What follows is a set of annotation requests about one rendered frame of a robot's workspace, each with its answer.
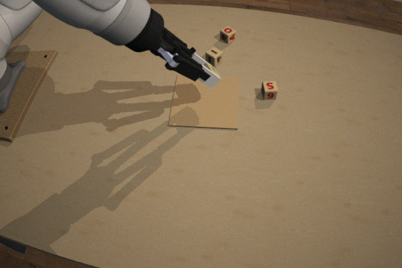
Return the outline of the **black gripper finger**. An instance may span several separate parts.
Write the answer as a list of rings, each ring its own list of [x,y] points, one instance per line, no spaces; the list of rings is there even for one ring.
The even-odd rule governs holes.
[[[165,34],[163,39],[175,47],[171,53],[165,51],[162,47],[158,49],[158,51],[163,55],[160,57],[166,61],[166,69],[173,70],[193,81],[198,79],[210,88],[221,81],[221,78],[218,75],[204,65],[199,64],[192,57],[182,51],[179,44],[173,41],[168,34]]]
[[[172,40],[175,41],[176,43],[179,44],[180,48],[182,49],[182,51],[184,51],[185,53],[187,53],[190,57],[192,57],[196,62],[198,62],[199,64],[205,64],[208,63],[207,61],[205,61],[203,58],[201,58],[200,56],[198,56],[195,52],[195,48],[192,47],[191,49],[188,49],[187,44],[184,43],[182,40],[180,40],[178,37],[176,37],[173,33],[171,33],[169,30],[167,30],[165,27],[163,28],[163,34],[168,34],[169,36],[171,36]]]

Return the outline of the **tan square mat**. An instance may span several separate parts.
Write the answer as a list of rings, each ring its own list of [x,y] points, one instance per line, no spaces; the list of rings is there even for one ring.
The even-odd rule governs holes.
[[[220,77],[210,88],[177,75],[169,126],[237,129],[239,77]]]

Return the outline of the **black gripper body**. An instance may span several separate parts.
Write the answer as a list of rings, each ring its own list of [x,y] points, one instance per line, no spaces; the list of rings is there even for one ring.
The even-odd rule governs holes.
[[[151,8],[149,20],[142,32],[140,32],[140,34],[133,41],[124,46],[135,52],[151,50],[158,56],[163,56],[158,51],[158,49],[161,47],[165,51],[169,51],[171,53],[175,47],[163,39],[163,28],[163,17]]]

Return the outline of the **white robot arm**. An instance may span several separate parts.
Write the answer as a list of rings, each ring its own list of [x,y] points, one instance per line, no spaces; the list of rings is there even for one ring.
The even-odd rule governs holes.
[[[0,113],[9,108],[24,60],[5,59],[11,43],[45,10],[70,26],[86,29],[116,46],[142,32],[151,6],[147,0],[0,0]]]

